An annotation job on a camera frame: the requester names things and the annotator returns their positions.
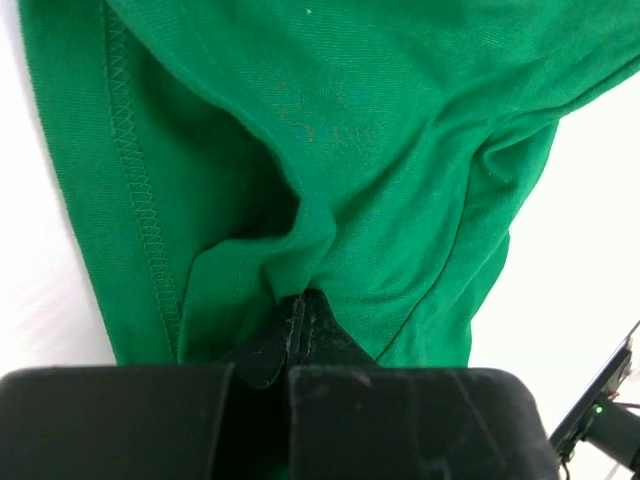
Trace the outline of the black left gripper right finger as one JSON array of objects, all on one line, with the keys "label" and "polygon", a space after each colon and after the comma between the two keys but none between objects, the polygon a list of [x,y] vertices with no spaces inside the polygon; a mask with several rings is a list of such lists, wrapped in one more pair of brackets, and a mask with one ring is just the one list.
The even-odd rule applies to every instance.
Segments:
[{"label": "black left gripper right finger", "polygon": [[292,297],[288,345],[293,479],[554,479],[535,400],[486,368],[382,368],[320,291]]}]

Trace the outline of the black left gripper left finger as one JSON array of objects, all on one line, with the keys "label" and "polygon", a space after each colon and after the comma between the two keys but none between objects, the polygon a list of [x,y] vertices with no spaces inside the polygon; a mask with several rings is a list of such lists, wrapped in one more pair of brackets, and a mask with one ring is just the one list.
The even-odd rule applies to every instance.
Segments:
[{"label": "black left gripper left finger", "polygon": [[302,297],[202,365],[25,369],[1,381],[5,479],[284,479]]}]

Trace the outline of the green t shirt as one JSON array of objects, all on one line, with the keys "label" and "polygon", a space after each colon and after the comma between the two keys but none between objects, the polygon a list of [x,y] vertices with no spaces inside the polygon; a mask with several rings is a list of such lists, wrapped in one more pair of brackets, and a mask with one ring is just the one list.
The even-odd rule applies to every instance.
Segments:
[{"label": "green t shirt", "polygon": [[559,120],[635,1],[23,1],[116,360],[212,362],[316,288],[389,367],[463,366]]}]

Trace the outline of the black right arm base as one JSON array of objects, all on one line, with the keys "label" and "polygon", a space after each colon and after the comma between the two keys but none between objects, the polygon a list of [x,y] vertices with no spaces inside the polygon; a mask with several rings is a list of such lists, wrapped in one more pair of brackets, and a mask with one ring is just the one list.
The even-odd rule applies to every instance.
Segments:
[{"label": "black right arm base", "polygon": [[559,467],[571,477],[568,464],[576,446],[586,442],[639,477],[639,405],[620,402],[620,387],[632,376],[635,325],[550,436]]}]

